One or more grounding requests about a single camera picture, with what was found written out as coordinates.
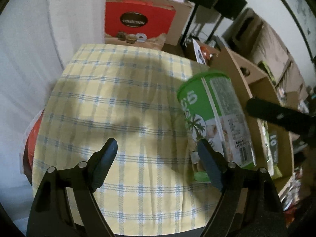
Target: screw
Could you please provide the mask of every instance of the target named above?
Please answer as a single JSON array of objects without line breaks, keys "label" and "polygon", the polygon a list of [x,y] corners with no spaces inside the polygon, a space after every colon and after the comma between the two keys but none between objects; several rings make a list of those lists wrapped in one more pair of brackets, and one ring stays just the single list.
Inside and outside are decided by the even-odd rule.
[{"label": "screw", "polygon": [[78,164],[78,167],[80,168],[84,168],[87,166],[87,163],[85,161],[81,161],[79,164]]},{"label": "screw", "polygon": [[228,167],[230,167],[230,168],[235,168],[237,165],[236,165],[236,163],[235,162],[228,162]]},{"label": "screw", "polygon": [[47,172],[48,173],[53,173],[55,171],[55,167],[54,166],[50,166],[48,169],[47,169]]},{"label": "screw", "polygon": [[260,172],[265,174],[267,172],[267,170],[264,167],[262,167],[262,168],[260,168]]}]

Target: speaker stand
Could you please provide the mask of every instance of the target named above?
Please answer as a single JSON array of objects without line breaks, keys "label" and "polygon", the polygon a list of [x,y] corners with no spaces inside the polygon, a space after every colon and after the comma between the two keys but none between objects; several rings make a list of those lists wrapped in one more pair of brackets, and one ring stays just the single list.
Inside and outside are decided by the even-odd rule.
[{"label": "speaker stand", "polygon": [[182,49],[184,48],[184,41],[185,41],[186,35],[188,34],[189,28],[191,26],[192,20],[193,20],[195,14],[196,14],[197,9],[198,9],[198,4],[196,3],[194,5],[192,14],[191,14],[191,16],[189,18],[189,21],[188,21],[188,23],[186,25],[185,31],[184,31],[183,36],[182,36],[181,41],[180,41],[180,46],[181,46]]},{"label": "speaker stand", "polygon": [[215,31],[218,29],[219,25],[221,24],[222,20],[224,19],[224,16],[221,15],[220,18],[218,19],[218,21],[216,22],[211,34],[209,35],[209,37],[206,39],[206,41],[204,43],[209,44]]}]

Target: white curtain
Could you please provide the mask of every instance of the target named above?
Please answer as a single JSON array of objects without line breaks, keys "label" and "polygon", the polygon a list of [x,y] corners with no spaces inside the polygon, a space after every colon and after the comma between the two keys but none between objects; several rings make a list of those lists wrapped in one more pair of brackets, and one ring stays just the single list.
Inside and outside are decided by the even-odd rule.
[{"label": "white curtain", "polygon": [[15,222],[32,203],[26,137],[82,43],[102,43],[105,0],[10,0],[0,15],[0,202]]},{"label": "white curtain", "polygon": [[104,42],[105,0],[48,0],[48,8],[63,66],[81,44]]}]

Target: plaid cloth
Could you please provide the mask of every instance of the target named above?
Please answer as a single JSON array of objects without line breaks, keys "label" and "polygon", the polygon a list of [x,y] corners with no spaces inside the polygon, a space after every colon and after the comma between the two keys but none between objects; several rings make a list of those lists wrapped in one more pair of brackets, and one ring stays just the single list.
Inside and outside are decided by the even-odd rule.
[{"label": "plaid cloth", "polygon": [[162,51],[81,46],[45,108],[34,154],[34,194],[49,166],[74,167],[112,137],[118,153],[94,197],[114,233],[161,235],[205,226],[220,193],[209,184],[192,183],[176,92],[206,70]]}]

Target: barcode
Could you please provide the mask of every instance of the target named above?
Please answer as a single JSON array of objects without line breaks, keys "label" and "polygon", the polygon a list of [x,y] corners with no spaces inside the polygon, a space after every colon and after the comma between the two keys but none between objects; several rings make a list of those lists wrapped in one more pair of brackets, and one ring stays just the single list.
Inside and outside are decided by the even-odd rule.
[{"label": "barcode", "polygon": [[251,158],[251,148],[250,145],[246,145],[244,147],[239,148],[239,154],[241,158],[241,164],[248,162]]},{"label": "barcode", "polygon": [[240,124],[238,124],[236,118],[229,119],[228,123],[233,134],[233,139],[236,140],[241,134]]}]

